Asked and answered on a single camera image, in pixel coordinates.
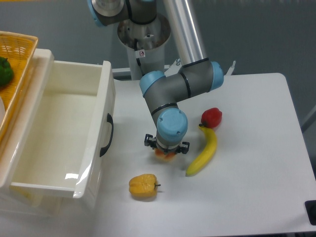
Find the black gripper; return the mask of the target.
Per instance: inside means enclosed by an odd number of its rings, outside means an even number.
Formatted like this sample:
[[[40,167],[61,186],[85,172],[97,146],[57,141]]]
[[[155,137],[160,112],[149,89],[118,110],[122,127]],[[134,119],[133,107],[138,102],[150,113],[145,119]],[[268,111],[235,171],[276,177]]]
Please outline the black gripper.
[[[150,134],[145,135],[144,145],[147,147],[151,147],[152,149],[158,149],[165,155],[169,153],[186,154],[190,148],[189,142],[181,142],[179,144],[172,145],[172,146],[163,145],[156,137],[153,137]]]

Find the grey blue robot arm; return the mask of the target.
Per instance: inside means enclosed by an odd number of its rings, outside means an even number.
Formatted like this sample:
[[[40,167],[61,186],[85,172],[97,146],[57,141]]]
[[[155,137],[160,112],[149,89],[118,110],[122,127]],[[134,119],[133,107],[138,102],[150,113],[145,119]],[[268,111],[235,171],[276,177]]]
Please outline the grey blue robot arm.
[[[217,62],[208,59],[190,0],[166,0],[167,14],[157,12],[155,0],[90,0],[96,24],[118,23],[118,38],[128,51],[130,72],[139,80],[143,97],[157,128],[144,144],[164,154],[187,153],[183,141],[188,129],[178,102],[219,88],[224,74]],[[174,37],[180,69],[167,76],[164,46]]]

